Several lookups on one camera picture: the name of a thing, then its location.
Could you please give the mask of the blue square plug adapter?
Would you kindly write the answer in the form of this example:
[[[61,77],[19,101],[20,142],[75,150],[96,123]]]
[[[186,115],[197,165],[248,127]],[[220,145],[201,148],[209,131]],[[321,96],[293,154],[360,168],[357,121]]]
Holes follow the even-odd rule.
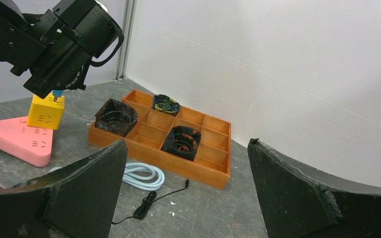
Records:
[[[52,96],[53,96],[53,101],[57,102],[59,98],[61,98],[64,94],[64,90],[53,90],[52,91]]]

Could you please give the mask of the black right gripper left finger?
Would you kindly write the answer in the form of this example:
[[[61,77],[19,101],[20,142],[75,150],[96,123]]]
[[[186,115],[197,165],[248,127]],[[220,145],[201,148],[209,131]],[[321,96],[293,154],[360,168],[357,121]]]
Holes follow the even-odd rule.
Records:
[[[51,173],[0,188],[0,238],[108,237],[126,161],[121,139]]]

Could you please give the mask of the yellow cube socket adapter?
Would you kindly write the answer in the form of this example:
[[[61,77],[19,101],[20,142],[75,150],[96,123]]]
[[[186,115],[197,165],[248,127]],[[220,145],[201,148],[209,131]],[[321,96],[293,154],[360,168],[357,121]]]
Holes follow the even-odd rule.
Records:
[[[52,93],[44,99],[34,95],[26,124],[33,127],[57,130],[62,121],[64,108],[64,96],[54,101]]]

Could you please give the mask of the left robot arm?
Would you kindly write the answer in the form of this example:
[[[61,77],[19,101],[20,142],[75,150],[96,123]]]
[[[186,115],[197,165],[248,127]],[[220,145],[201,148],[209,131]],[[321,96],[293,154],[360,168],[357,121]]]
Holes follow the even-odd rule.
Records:
[[[16,76],[30,71],[24,87],[42,99],[84,90],[89,67],[103,66],[103,52],[123,42],[121,27],[95,0],[62,0],[42,14],[0,0],[0,61]]]

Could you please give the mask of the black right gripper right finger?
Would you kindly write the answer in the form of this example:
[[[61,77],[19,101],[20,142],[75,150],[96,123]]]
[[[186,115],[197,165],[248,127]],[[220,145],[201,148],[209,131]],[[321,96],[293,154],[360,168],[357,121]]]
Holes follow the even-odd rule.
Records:
[[[381,187],[328,174],[257,138],[247,149],[270,238],[381,238]]]

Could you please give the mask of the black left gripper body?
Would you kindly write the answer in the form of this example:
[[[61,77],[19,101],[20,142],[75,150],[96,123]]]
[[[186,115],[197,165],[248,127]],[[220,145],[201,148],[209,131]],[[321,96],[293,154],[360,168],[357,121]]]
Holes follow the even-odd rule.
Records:
[[[124,41],[119,24],[95,0],[62,0],[31,30],[45,48],[23,86],[40,98],[53,90],[84,90],[89,67],[106,64]]]

